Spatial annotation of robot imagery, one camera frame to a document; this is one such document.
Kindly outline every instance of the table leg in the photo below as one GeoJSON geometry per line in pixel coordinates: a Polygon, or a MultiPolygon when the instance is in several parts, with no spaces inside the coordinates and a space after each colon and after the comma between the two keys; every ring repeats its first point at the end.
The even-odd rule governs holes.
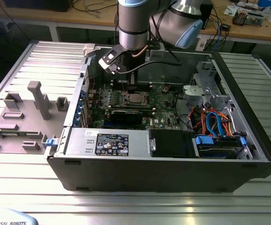
{"type": "Polygon", "coordinates": [[[89,34],[89,29],[84,29],[85,30],[85,41],[90,41],[90,34],[89,34]]]}
{"type": "Polygon", "coordinates": [[[50,30],[50,33],[51,33],[52,41],[60,41],[59,33],[57,31],[57,27],[50,25],[49,30],[50,30]]]}

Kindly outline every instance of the slotted metal surface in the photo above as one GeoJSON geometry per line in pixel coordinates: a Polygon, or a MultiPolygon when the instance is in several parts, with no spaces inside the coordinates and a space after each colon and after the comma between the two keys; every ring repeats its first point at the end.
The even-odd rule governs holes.
{"type": "MultiPolygon", "coordinates": [[[[50,47],[47,42],[42,45],[50,47]]],[[[256,65],[257,62],[251,56],[244,56],[243,59],[234,57],[237,56],[227,55],[225,60],[230,60],[231,64],[236,64],[234,60],[241,60],[246,65],[249,65],[247,59],[251,65],[256,65]]],[[[268,76],[265,72],[253,75],[268,76]]],[[[251,98],[258,97],[257,92],[252,91],[261,92],[261,89],[242,90],[247,94],[251,91],[251,98]]],[[[270,120],[270,106],[262,102],[253,102],[251,105],[257,116],[260,115],[260,120],[270,120]]],[[[271,138],[271,128],[267,129],[271,138]]],[[[40,225],[267,225],[271,224],[271,176],[251,180],[229,194],[71,192],[62,187],[43,156],[0,154],[0,207],[26,212],[34,216],[40,225]]]]}
{"type": "Polygon", "coordinates": [[[252,55],[221,56],[271,140],[271,71],[252,55]]]}

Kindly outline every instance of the workbench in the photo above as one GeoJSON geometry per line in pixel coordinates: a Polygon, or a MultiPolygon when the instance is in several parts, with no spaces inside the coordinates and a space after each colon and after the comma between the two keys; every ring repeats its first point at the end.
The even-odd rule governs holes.
{"type": "MultiPolygon", "coordinates": [[[[0,113],[8,92],[32,98],[27,90],[31,80],[50,87],[43,91],[50,100],[66,94],[71,101],[74,88],[69,81],[76,82],[79,76],[76,68],[84,63],[83,47],[77,43],[29,44],[0,84],[0,113]]],[[[271,71],[251,55],[222,53],[222,57],[271,139],[271,71]]],[[[271,176],[253,179],[234,193],[67,191],[43,155],[0,153],[0,207],[25,212],[40,225],[267,225],[271,224],[271,176]]]]}
{"type": "MultiPolygon", "coordinates": [[[[51,33],[52,41],[60,41],[58,27],[94,29],[94,30],[114,30],[114,17],[117,7],[108,7],[101,10],[100,17],[97,18],[85,12],[70,8],[67,12],[53,12],[36,9],[22,9],[22,8],[6,8],[4,2],[0,0],[2,6],[8,14],[16,21],[16,23],[36,24],[48,26],[51,33]]],[[[217,10],[218,16],[223,23],[231,25],[227,40],[238,42],[249,42],[259,44],[271,45],[271,23],[264,21],[262,26],[236,26],[232,24],[232,17],[224,15],[225,7],[231,5],[229,0],[214,0],[214,7],[217,10]]],[[[87,4],[96,3],[95,0],[87,0],[87,4]]],[[[102,8],[115,4],[115,0],[108,0],[101,5],[92,6],[90,9],[102,8]]],[[[84,9],[84,2],[81,0],[75,5],[77,8],[84,9]]],[[[0,7],[0,23],[1,28],[7,31],[5,24],[10,23],[11,20],[5,15],[0,7]]],[[[202,51],[205,42],[212,39],[216,34],[215,26],[209,22],[205,30],[201,30],[198,38],[200,39],[196,47],[197,51],[202,51]]]]}

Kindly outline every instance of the wooden table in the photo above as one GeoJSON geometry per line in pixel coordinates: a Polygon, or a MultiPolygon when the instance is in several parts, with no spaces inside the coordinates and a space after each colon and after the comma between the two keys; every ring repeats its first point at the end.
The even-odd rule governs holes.
{"type": "MultiPolygon", "coordinates": [[[[51,32],[53,41],[59,41],[59,35],[57,27],[71,27],[82,29],[95,29],[95,30],[114,30],[114,17],[117,11],[117,7],[109,7],[101,10],[99,16],[90,15],[85,12],[78,11],[74,8],[70,8],[67,12],[54,12],[47,10],[36,9],[22,9],[22,8],[6,8],[3,0],[0,0],[4,9],[17,23],[37,24],[48,26],[51,32]]],[[[97,0],[86,0],[87,4],[97,3],[97,0]]],[[[115,4],[116,0],[107,0],[101,5],[91,6],[90,9],[102,8],[115,4]]],[[[231,25],[231,29],[227,40],[250,42],[260,44],[271,44],[271,23],[264,21],[262,26],[236,26],[232,24],[232,17],[224,15],[225,7],[231,5],[229,0],[214,0],[215,8],[218,16],[223,20],[223,23],[231,25]]],[[[84,2],[80,0],[75,5],[77,8],[84,9],[84,2]]],[[[0,7],[0,22],[9,23],[11,20],[6,16],[0,7]]],[[[206,29],[202,30],[198,36],[200,41],[196,50],[203,50],[205,42],[213,38],[216,34],[212,22],[209,22],[206,29]]]]}

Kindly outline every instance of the wire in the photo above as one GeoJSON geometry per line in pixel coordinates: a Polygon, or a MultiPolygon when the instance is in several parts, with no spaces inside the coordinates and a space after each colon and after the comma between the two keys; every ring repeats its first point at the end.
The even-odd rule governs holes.
{"type": "Polygon", "coordinates": [[[222,125],[223,125],[223,127],[225,128],[225,131],[226,131],[227,136],[229,136],[228,129],[227,129],[226,125],[225,125],[224,123],[222,123],[222,125]]]}
{"type": "Polygon", "coordinates": [[[117,4],[113,4],[113,5],[105,6],[105,7],[103,7],[103,8],[97,8],[97,9],[93,9],[93,10],[83,10],[83,9],[79,9],[79,8],[76,8],[76,7],[75,7],[75,4],[76,4],[78,1],[80,1],[80,0],[76,0],[76,2],[74,2],[72,6],[73,6],[74,9],[76,9],[76,10],[78,10],[78,11],[81,11],[81,12],[94,12],[94,11],[97,11],[97,10],[102,10],[102,9],[109,8],[109,7],[112,7],[112,6],[116,6],[116,5],[117,5],[117,4]]]}
{"type": "Polygon", "coordinates": [[[212,50],[212,52],[214,52],[214,50],[216,49],[216,47],[217,47],[217,45],[218,45],[218,43],[219,43],[219,40],[220,40],[220,34],[221,34],[219,24],[218,24],[217,22],[215,22],[215,21],[213,21],[213,22],[214,22],[214,23],[217,25],[217,27],[218,27],[219,37],[218,37],[218,39],[217,39],[217,41],[216,41],[216,44],[214,45],[214,49],[212,50]]]}
{"type": "Polygon", "coordinates": [[[168,80],[169,80],[169,79],[172,79],[172,78],[176,78],[176,79],[178,79],[179,81],[183,82],[182,79],[181,79],[180,77],[178,77],[178,76],[170,76],[168,79],[165,80],[164,84],[166,85],[166,84],[168,83],[168,80]]]}
{"type": "Polygon", "coordinates": [[[113,44],[116,45],[116,31],[117,31],[117,26],[115,26],[115,31],[113,33],[113,44]]]}
{"type": "Polygon", "coordinates": [[[153,64],[153,63],[161,63],[161,64],[166,64],[166,65],[171,65],[171,66],[180,66],[179,64],[177,63],[174,63],[174,62],[166,62],[166,61],[149,61],[149,62],[145,62],[141,65],[139,65],[138,67],[135,67],[134,69],[131,69],[131,70],[128,70],[128,71],[125,71],[125,72],[118,72],[118,74],[128,74],[128,73],[132,73],[146,65],[149,65],[149,64],[153,64]]]}
{"type": "Polygon", "coordinates": [[[5,9],[3,8],[3,6],[0,3],[0,8],[3,10],[3,12],[8,16],[9,19],[11,19],[11,21],[13,21],[13,23],[20,29],[20,31],[22,32],[22,34],[24,34],[24,36],[31,41],[31,39],[28,37],[28,35],[21,29],[21,27],[13,20],[12,17],[10,17],[10,15],[5,11],[5,9]]]}
{"type": "Polygon", "coordinates": [[[210,113],[208,113],[208,115],[207,115],[207,117],[206,117],[206,127],[207,127],[207,130],[208,130],[211,134],[213,134],[214,137],[217,137],[216,133],[215,133],[213,130],[211,130],[210,124],[209,124],[209,119],[210,119],[210,117],[211,117],[212,114],[215,115],[216,120],[218,121],[218,129],[219,129],[220,135],[221,135],[221,136],[224,136],[225,134],[224,134],[224,131],[223,131],[222,127],[221,127],[221,122],[220,122],[219,115],[218,115],[217,113],[215,113],[215,112],[210,112],[210,113]]]}
{"type": "Polygon", "coordinates": [[[134,58],[137,58],[137,57],[139,57],[142,53],[144,53],[145,52],[145,50],[147,50],[148,49],[148,45],[146,45],[145,47],[143,47],[143,49],[139,52],[139,53],[137,53],[137,54],[132,54],[132,57],[134,57],[134,58]]]}
{"type": "Polygon", "coordinates": [[[96,80],[95,80],[95,78],[94,78],[94,77],[93,77],[93,79],[94,79],[94,84],[93,84],[93,87],[92,87],[91,93],[93,93],[93,89],[94,89],[95,84],[96,84],[96,80]]]}
{"type": "MultiPolygon", "coordinates": [[[[88,8],[89,6],[103,4],[106,0],[105,0],[104,2],[102,2],[102,3],[96,3],[96,4],[90,4],[90,5],[86,5],[86,1],[87,1],[87,0],[84,0],[84,7],[85,7],[86,10],[90,10],[90,9],[88,8]]],[[[95,17],[97,17],[97,18],[101,18],[101,16],[99,15],[100,11],[86,12],[86,13],[89,14],[89,15],[93,15],[93,16],[95,16],[95,17]]]]}
{"type": "Polygon", "coordinates": [[[185,116],[185,115],[187,115],[187,114],[182,114],[182,115],[178,115],[178,113],[177,113],[177,101],[178,101],[178,99],[179,99],[179,96],[180,96],[180,94],[181,94],[182,92],[179,92],[179,94],[178,94],[178,96],[177,96],[177,98],[176,98],[176,100],[175,100],[175,113],[176,113],[176,117],[177,118],[179,118],[179,121],[180,122],[182,122],[186,127],[187,127],[187,129],[189,129],[189,130],[192,130],[193,132],[195,132],[187,123],[185,123],[180,117],[181,116],[185,116]]]}
{"type": "MultiPolygon", "coordinates": [[[[160,36],[160,33],[159,33],[159,31],[158,31],[158,28],[157,28],[157,25],[156,25],[156,22],[155,22],[153,16],[151,16],[151,18],[152,18],[153,24],[154,24],[154,26],[155,26],[155,30],[157,31],[157,33],[158,33],[158,35],[159,35],[161,41],[163,41],[162,38],[161,38],[161,36],[160,36]]],[[[118,74],[122,74],[122,75],[123,75],[123,74],[132,73],[132,72],[134,72],[134,71],[136,71],[136,70],[138,70],[138,69],[140,69],[140,68],[142,68],[142,67],[144,67],[144,66],[146,66],[146,65],[152,64],[152,63],[161,63],[161,64],[166,64],[166,65],[171,65],[171,66],[181,66],[181,65],[182,65],[182,62],[178,59],[178,57],[177,57],[170,49],[168,49],[168,52],[171,53],[171,55],[176,59],[177,62],[168,62],[168,61],[149,61],[149,62],[145,62],[145,63],[143,63],[143,64],[141,64],[141,65],[135,67],[134,69],[131,69],[131,70],[128,70],[128,71],[125,71],[125,72],[118,72],[118,74]]]]}
{"type": "Polygon", "coordinates": [[[229,122],[229,132],[230,132],[230,135],[233,136],[232,131],[231,131],[231,125],[230,125],[230,124],[231,124],[231,123],[229,122]]]}

